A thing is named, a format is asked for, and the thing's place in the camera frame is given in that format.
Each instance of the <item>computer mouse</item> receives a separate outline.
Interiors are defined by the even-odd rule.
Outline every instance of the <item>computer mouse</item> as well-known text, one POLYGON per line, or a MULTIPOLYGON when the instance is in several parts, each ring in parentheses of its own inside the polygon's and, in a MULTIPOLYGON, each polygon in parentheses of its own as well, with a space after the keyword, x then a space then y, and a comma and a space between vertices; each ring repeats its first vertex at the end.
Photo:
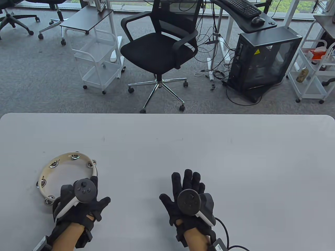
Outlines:
POLYGON ((265 23, 265 19, 259 16, 254 17, 253 20, 251 20, 251 26, 259 27, 259 26, 262 26, 264 23, 265 23))

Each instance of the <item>keyboard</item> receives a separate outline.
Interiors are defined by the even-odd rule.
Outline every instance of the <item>keyboard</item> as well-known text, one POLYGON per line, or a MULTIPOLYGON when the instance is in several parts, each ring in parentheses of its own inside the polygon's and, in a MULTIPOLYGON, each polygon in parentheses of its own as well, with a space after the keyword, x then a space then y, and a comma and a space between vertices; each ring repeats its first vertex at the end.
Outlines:
POLYGON ((252 19, 262 12, 247 0, 219 0, 246 19, 252 19))

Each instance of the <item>black office chair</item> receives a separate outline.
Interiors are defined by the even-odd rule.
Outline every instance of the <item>black office chair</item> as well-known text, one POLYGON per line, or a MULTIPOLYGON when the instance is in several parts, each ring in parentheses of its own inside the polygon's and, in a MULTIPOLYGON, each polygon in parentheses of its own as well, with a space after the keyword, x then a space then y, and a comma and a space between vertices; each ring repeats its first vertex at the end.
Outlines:
POLYGON ((173 68, 180 69, 180 66, 193 58, 197 52, 195 28, 202 0, 154 0, 151 12, 144 12, 122 19, 121 26, 130 42, 121 48, 121 54, 138 67, 152 72, 156 80, 135 84, 128 84, 128 91, 134 91, 133 86, 155 85, 148 100, 140 113, 146 113, 146 107, 158 88, 163 87, 182 105, 180 111, 185 110, 185 102, 178 97, 166 83, 184 81, 184 87, 188 86, 187 78, 162 79, 162 75, 173 68), (155 33, 150 33, 133 40, 127 23, 149 16, 155 28, 155 33), (175 40, 162 33, 168 33, 180 40, 175 40))
POLYGON ((29 35, 34 35, 34 32, 32 30, 29 30, 29 28, 25 24, 21 23, 18 19, 26 18, 26 17, 34 17, 36 22, 39 22, 40 19, 37 17, 37 15, 14 15, 14 13, 9 14, 8 11, 6 10, 6 8, 14 7, 16 4, 22 1, 23 0, 19 0, 19 1, 0 0, 0 14, 2 14, 2 10, 4 10, 6 14, 4 17, 0 17, 0 31, 8 23, 12 25, 13 28, 15 28, 15 25, 18 24, 22 26, 23 28, 25 28, 28 31, 29 35))
MULTIPOLYGON (((57 18, 50 18, 50 22, 49 22, 49 26, 45 27, 44 29, 39 31, 39 39, 43 39, 43 34, 42 32, 52 29, 54 27, 59 26, 62 22, 64 22, 65 20, 67 20, 67 18, 63 18, 62 12, 60 11, 58 4, 64 3, 66 0, 27 0, 28 2, 32 2, 32 3, 47 3, 50 6, 50 9, 52 10, 56 10, 57 11, 57 15, 58 15, 58 19, 57 18)), ((61 27, 61 45, 66 45, 66 41, 64 38, 64 28, 61 27)))

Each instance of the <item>chair caster wheel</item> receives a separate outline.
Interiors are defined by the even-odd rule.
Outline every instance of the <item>chair caster wheel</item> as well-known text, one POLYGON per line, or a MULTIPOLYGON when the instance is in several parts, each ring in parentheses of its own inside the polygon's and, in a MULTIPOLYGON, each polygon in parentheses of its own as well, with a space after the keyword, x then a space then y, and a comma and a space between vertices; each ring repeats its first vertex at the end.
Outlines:
POLYGON ((181 105, 181 106, 179 107, 179 110, 180 110, 180 111, 185 111, 185 106, 184 106, 184 105, 181 105))

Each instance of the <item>black glove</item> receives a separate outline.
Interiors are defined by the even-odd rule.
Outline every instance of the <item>black glove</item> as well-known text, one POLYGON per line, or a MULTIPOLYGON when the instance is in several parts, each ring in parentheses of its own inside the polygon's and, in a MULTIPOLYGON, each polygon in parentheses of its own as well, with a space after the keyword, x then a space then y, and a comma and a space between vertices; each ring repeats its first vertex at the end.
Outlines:
POLYGON ((198 172, 194 172, 192 174, 192 170, 186 169, 184 173, 183 185, 181 184, 179 173, 175 172, 171 177, 174 201, 172 201, 165 193, 162 193, 159 198, 170 216, 170 225, 172 226, 174 224, 177 228, 177 240, 180 241, 184 247, 187 247, 184 233, 192 228, 197 228, 203 235, 209 235, 211 237, 211 243, 213 243, 216 240, 216 236, 215 232, 212 231, 212 228, 201 218, 183 214, 177 205, 177 198, 181 191, 185 189, 193 189, 198 194, 204 193, 205 184, 200 183, 200 174, 198 172), (178 219, 183 221, 183 223, 179 226, 176 225, 176 220, 178 219))
MULTIPOLYGON (((66 212, 61 218, 57 219, 56 221, 56 227, 54 231, 57 229, 57 226, 68 226, 70 223, 78 223, 85 227, 85 231, 80 236, 76 248, 84 247, 85 244, 92 239, 92 235, 90 231, 92 230, 94 226, 94 221, 101 221, 101 212, 102 210, 110 203, 111 198, 105 197, 101 199, 100 201, 97 201, 97 195, 98 195, 98 177, 92 176, 90 180, 94 183, 96 187, 96 195, 93 198, 93 200, 89 203, 78 203, 76 206, 73 206, 70 208, 68 212, 66 212), (91 220, 87 217, 87 215, 91 215, 94 217, 94 220, 91 220)), ((57 215, 55 215, 55 210, 57 209, 57 206, 60 204, 60 207, 62 207, 62 199, 66 197, 66 193, 73 193, 73 186, 67 185, 67 188, 64 190, 61 190, 61 196, 58 197, 53 204, 53 215, 54 220, 57 215)))

